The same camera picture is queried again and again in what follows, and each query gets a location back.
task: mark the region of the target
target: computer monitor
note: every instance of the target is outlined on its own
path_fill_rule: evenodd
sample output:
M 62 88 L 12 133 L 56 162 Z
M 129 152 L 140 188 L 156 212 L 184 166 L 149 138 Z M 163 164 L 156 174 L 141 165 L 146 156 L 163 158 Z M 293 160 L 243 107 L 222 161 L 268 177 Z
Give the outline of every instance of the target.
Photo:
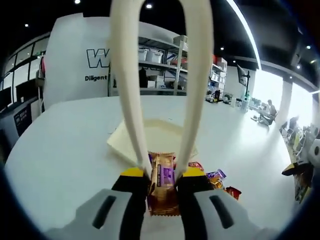
M 22 97 L 24 98 L 24 101 L 26 101 L 38 96 L 38 88 L 35 79 L 21 83 L 17 85 L 15 89 L 17 101 L 20 101 Z
M 11 87 L 0 91 L 0 111 L 6 108 L 11 102 Z
M 236 65 L 236 68 L 238 70 L 239 83 L 246 87 L 248 84 L 248 77 L 245 70 L 242 67 L 240 67 L 238 64 Z

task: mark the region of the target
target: paper plate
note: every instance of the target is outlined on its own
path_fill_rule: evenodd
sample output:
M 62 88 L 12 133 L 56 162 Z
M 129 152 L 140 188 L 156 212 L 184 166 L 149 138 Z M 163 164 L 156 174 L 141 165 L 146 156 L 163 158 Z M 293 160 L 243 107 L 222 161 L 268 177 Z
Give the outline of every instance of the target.
M 160 119 L 144 119 L 144 132 L 148 151 L 154 153 L 177 153 L 180 149 L 183 128 Z M 125 122 L 122 121 L 106 142 L 118 155 L 130 164 L 137 165 Z M 197 155 L 194 146 L 190 159 Z

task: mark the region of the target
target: man sitting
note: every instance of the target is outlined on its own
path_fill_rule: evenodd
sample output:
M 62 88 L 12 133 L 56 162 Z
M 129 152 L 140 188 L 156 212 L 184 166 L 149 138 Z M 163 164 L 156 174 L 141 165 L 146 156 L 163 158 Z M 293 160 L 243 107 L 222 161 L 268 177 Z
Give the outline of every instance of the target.
M 260 117 L 258 118 L 258 122 L 265 124 L 265 125 L 271 125 L 272 122 L 276 119 L 277 110 L 275 106 L 272 104 L 272 101 L 268 100 L 269 104 L 269 113 L 267 112 L 260 112 Z

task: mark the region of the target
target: black ceiling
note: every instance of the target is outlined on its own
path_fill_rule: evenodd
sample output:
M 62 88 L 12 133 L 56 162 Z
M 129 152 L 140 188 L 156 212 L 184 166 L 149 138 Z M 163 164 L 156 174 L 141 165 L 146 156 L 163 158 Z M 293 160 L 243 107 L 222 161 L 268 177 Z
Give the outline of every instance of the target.
M 148 2 L 153 4 L 153 9 L 142 8 L 140 14 L 142 22 L 178 34 L 186 34 L 184 13 L 178 0 L 148 0 Z M 316 49 L 320 44 L 315 39 L 319 36 L 316 36 L 318 31 L 310 27 L 313 21 L 319 22 L 319 18 L 316 19 L 313 15 L 318 13 L 315 10 L 318 6 L 315 6 L 316 3 L 313 6 L 310 3 L 306 5 L 306 2 L 319 1 L 304 0 L 302 5 L 300 0 L 288 0 L 285 3 L 282 1 L 281 4 L 278 0 L 236 0 L 236 2 L 249 24 L 260 58 L 295 70 L 318 85 L 317 71 L 320 67 L 320 58 L 317 57 Z M 74 0 L 6 2 L 5 7 L 1 8 L 6 14 L 2 14 L 0 19 L 4 41 L 0 49 L 1 62 L 27 41 L 51 31 L 57 18 L 74 13 L 83 13 L 85 17 L 109 16 L 110 4 L 110 0 L 81 0 L 80 4 L 75 4 Z M 211 0 L 211 5 L 214 52 L 221 56 L 255 58 L 249 38 L 227 1 Z M 306 49 L 307 45 L 312 45 L 311 49 Z M 302 66 L 299 70 L 296 69 L 298 62 L 295 62 L 295 59 L 298 59 Z M 315 59 L 317 61 L 310 64 L 310 61 Z

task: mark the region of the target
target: white tabletop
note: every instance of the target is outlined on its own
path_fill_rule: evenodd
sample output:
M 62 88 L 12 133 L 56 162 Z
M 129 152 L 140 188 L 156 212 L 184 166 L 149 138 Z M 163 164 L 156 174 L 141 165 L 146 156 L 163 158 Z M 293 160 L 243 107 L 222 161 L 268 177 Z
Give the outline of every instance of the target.
M 145 118 L 183 125 L 186 97 L 141 99 Z M 224 185 L 242 191 L 239 202 L 256 225 L 281 229 L 294 205 L 294 180 L 281 175 L 290 157 L 276 127 L 268 130 L 249 115 L 223 103 L 205 102 L 197 160 L 206 172 L 224 171 Z M 62 102 L 37 118 L 17 141 L 5 172 L 41 231 L 71 222 L 79 206 L 101 189 L 110 189 L 129 167 L 106 144 L 122 119 L 119 97 Z M 184 239 L 182 227 L 175 230 Z

